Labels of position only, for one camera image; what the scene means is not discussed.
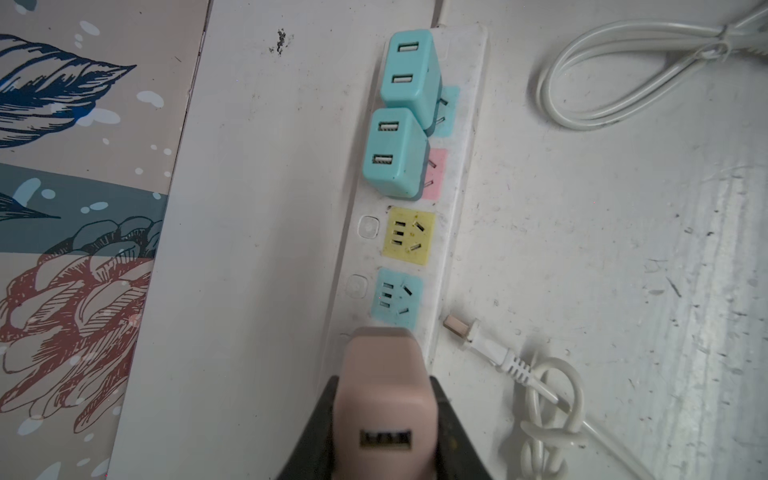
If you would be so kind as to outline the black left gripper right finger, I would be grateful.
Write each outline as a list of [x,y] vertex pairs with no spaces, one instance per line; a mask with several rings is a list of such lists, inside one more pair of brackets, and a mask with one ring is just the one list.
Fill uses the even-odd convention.
[[436,478],[491,480],[438,379],[430,377],[438,406]]

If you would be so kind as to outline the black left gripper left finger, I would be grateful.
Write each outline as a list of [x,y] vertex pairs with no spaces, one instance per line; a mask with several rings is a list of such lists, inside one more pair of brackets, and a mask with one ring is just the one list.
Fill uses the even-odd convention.
[[314,410],[278,474],[278,480],[328,480],[333,477],[333,405],[339,377],[331,376],[320,394]]

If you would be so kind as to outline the pink charger plug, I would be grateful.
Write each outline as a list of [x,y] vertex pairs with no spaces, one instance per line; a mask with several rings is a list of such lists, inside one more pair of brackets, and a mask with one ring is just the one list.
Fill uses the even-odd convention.
[[333,403],[334,477],[433,479],[437,435],[437,400],[412,333],[356,330]]

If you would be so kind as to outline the long white power strip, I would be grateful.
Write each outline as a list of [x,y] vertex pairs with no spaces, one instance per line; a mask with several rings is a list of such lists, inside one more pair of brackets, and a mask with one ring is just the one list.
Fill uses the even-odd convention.
[[330,303],[319,378],[336,375],[362,327],[410,330],[426,360],[435,353],[455,239],[481,106],[488,32],[479,24],[430,30],[442,72],[436,126],[420,199],[383,196],[362,175],[372,114],[380,97],[389,41],[375,73],[365,147]]

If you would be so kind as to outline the teal charger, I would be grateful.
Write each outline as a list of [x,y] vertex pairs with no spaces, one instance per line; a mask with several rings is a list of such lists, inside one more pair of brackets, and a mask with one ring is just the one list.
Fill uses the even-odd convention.
[[407,108],[380,108],[371,117],[362,175],[386,197],[421,198],[430,145]]
[[388,44],[380,97],[386,107],[406,108],[427,136],[436,126],[443,82],[430,30],[395,33]]

